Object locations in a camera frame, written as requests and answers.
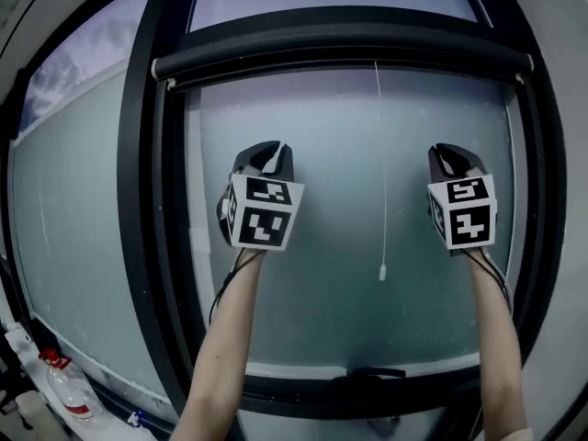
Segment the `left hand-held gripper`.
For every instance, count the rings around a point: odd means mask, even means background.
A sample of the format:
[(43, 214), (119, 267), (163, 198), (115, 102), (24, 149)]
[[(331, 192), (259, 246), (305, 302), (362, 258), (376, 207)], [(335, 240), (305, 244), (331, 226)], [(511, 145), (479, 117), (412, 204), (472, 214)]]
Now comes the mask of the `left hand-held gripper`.
[[(277, 153), (273, 172), (263, 172)], [(267, 177), (293, 177), (293, 151), (279, 141), (257, 143), (237, 154), (227, 190), (217, 206), (221, 233), (234, 248), (284, 250), (304, 185)]]

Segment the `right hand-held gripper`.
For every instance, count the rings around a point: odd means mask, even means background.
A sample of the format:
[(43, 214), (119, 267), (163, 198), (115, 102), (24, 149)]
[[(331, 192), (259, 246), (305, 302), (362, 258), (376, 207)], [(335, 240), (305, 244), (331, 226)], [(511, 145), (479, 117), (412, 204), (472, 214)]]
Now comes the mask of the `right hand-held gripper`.
[(493, 177), (486, 175), (480, 157), (455, 144), (438, 143), (428, 150), (428, 161), (431, 216), (446, 249), (493, 245), (497, 199)]

